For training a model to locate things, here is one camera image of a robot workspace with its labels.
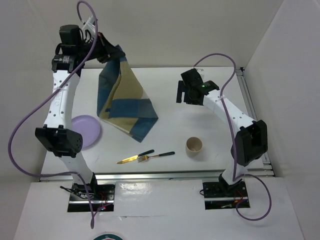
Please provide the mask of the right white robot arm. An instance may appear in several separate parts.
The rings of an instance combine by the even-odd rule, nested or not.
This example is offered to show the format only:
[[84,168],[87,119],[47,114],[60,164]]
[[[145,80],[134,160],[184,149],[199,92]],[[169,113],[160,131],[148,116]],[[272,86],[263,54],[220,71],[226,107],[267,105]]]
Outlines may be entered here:
[[218,190],[230,196],[241,181],[251,163],[259,160],[268,150],[267,124],[254,120],[236,107],[211,80],[204,82],[197,69],[181,74],[176,102],[205,106],[231,129],[232,163],[218,177]]

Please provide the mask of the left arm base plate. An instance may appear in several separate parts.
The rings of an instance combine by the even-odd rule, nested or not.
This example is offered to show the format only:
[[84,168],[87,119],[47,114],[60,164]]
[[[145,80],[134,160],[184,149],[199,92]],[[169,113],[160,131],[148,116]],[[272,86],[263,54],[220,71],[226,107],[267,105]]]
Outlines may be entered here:
[[[74,186],[66,188],[60,186],[61,189],[69,193],[68,200],[68,213],[84,213],[90,212],[90,206],[86,192],[76,189]],[[113,212],[114,211],[114,199],[115,199],[116,185],[111,184],[99,184],[95,188],[95,192],[89,192],[89,198],[91,200],[92,209],[94,212],[98,210],[100,212]]]

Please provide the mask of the blue and beige cloth placemat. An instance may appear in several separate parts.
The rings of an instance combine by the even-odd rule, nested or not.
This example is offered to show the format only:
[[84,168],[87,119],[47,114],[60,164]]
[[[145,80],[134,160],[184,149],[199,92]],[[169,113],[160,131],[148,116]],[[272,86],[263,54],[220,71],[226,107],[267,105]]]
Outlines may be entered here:
[[109,61],[99,74],[96,115],[139,143],[159,119],[125,56]]

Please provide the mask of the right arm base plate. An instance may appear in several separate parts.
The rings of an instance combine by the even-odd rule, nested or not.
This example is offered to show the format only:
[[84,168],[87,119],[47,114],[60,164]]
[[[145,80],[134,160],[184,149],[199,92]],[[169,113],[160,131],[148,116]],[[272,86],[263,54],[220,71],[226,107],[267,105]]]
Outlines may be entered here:
[[203,182],[199,194],[204,197],[206,210],[224,210],[238,208],[250,208],[246,184],[241,181],[238,186],[228,192],[222,190],[219,182]]

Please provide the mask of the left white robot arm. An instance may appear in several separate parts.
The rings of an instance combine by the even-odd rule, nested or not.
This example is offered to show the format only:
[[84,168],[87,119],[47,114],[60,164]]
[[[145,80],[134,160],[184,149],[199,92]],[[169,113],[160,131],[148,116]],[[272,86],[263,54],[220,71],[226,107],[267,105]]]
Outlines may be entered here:
[[59,29],[60,44],[51,61],[53,71],[53,98],[42,127],[35,136],[47,151],[58,157],[73,178],[73,188],[88,200],[97,197],[99,187],[95,174],[82,155],[83,137],[72,130],[72,109],[81,71],[86,61],[98,60],[104,64],[125,56],[113,46],[97,24],[63,25]]

